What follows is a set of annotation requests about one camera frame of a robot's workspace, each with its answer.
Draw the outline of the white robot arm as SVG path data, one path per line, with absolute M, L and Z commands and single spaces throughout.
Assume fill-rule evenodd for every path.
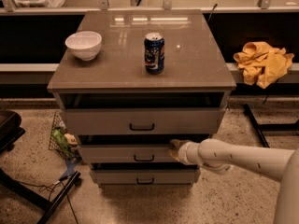
M 274 224 L 299 224 L 299 150 L 231 145 L 217 139 L 200 143 L 171 140 L 170 156 L 185 165 L 198 165 L 225 175 L 231 166 L 280 183 Z

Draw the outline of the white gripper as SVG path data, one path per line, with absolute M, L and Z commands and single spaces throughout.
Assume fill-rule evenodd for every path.
M 194 143 L 192 141 L 188 140 L 178 140 L 178 139 L 172 139 L 170 141 L 170 144 L 178 149 L 178 152 L 176 152 L 173 149 L 169 149 L 168 153 L 169 155 L 175 160 L 180 161 L 183 164 L 186 165 L 200 165 L 201 164 L 201 158 L 198 153 L 199 144 Z

